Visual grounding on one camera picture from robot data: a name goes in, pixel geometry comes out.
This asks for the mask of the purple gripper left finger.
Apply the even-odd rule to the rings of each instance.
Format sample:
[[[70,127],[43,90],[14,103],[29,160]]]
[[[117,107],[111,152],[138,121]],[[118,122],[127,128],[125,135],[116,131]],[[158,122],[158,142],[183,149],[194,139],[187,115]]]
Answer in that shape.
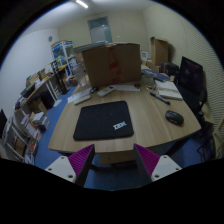
[[[70,156],[60,156],[46,171],[83,187],[94,155],[95,146],[89,145]]]

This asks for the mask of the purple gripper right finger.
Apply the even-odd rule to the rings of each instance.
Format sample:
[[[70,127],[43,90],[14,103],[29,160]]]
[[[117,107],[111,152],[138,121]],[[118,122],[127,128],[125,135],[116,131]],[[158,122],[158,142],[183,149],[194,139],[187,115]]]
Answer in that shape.
[[[140,176],[146,184],[181,170],[181,167],[168,155],[159,156],[138,144],[134,145],[133,152]]]

